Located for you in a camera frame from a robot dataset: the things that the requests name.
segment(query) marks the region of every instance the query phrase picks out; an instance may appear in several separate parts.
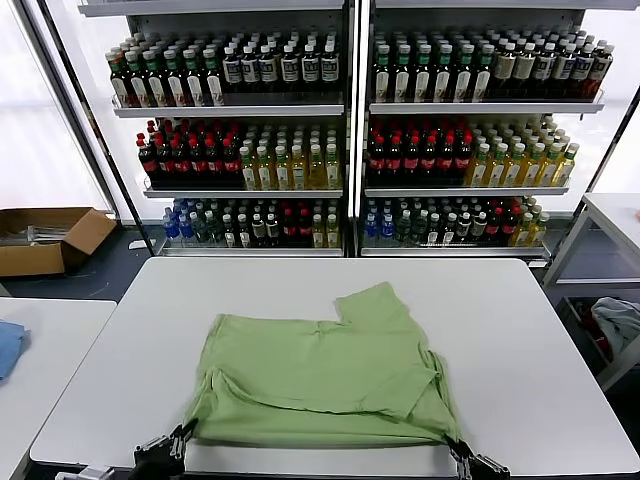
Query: table leg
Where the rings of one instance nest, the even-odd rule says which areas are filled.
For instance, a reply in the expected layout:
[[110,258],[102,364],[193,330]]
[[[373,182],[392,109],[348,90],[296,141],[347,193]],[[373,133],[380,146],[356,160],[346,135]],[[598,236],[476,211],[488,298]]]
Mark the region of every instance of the table leg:
[[573,255],[576,253],[575,247],[578,245],[579,237],[589,230],[591,223],[592,221],[589,218],[588,208],[585,208],[578,217],[576,224],[569,232],[569,235],[567,235],[567,238],[564,239],[558,255],[556,255],[553,263],[551,263],[551,267],[549,267],[549,270],[547,270],[547,273],[542,279],[543,288],[548,289],[556,284],[556,281],[562,274],[564,267],[566,267],[569,260],[571,260]]

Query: cardboard box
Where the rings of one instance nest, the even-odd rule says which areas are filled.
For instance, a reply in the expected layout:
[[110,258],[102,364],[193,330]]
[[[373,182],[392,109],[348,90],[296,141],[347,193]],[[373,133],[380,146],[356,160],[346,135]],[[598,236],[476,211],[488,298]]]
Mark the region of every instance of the cardboard box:
[[0,237],[28,225],[64,227],[64,240],[46,245],[0,246],[0,277],[64,273],[82,265],[116,227],[93,208],[0,210]]

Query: light green t-shirt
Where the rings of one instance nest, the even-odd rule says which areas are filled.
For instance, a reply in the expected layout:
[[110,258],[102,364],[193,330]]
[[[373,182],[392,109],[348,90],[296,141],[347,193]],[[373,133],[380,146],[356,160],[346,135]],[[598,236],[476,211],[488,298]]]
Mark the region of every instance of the light green t-shirt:
[[460,432],[440,358],[389,283],[336,300],[341,321],[219,315],[185,420],[264,446],[446,443]]

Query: white table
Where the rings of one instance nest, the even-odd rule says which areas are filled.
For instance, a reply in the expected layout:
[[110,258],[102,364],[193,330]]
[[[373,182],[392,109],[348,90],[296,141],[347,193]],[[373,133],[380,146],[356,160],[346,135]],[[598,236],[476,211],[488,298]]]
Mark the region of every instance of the white table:
[[0,298],[0,319],[30,331],[0,382],[0,478],[21,478],[29,447],[116,307],[115,302]]
[[[636,472],[640,461],[526,265],[515,259],[153,258],[31,449],[34,461],[133,466],[193,393],[217,313],[334,319],[390,281],[446,358],[471,447],[514,475]],[[189,472],[446,476],[445,447],[287,450],[191,442]]]
[[[580,239],[595,223],[621,249],[640,262],[640,193],[587,193],[582,197],[586,208],[560,247],[542,285],[549,289],[555,285],[582,285],[597,288],[640,288],[640,278],[588,278],[560,279],[562,272],[578,250]],[[640,362],[640,337],[631,342],[613,362],[598,375],[604,391],[611,388],[625,373]]]

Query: blue cloth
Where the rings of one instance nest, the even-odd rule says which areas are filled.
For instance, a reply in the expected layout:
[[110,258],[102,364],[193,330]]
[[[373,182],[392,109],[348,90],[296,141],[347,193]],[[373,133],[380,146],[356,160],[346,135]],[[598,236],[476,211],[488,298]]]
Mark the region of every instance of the blue cloth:
[[22,325],[0,320],[0,380],[9,376],[18,361],[24,336]]

